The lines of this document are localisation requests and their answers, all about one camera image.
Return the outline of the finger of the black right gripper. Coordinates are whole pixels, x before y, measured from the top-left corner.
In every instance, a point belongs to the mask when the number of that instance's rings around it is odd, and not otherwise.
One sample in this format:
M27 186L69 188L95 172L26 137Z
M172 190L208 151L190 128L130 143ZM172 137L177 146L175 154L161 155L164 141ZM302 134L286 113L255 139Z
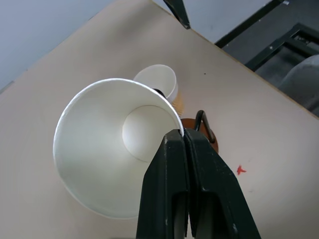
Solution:
M185 29L191 28L183 0L164 0L164 3Z

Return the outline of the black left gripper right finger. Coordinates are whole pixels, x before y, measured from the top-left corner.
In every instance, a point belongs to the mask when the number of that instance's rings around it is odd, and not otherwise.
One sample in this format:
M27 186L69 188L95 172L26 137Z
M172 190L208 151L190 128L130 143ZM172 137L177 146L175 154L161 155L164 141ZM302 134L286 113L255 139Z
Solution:
M261 236L236 176L201 132L187 128L184 142L190 179L189 217L196 239Z

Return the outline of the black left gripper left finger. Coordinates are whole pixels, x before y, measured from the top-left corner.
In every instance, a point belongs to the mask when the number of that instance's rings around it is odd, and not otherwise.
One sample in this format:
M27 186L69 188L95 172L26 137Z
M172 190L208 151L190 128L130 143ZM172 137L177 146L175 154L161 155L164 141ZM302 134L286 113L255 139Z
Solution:
M183 137L168 132L145 172L136 237L183 239L188 226L189 176Z

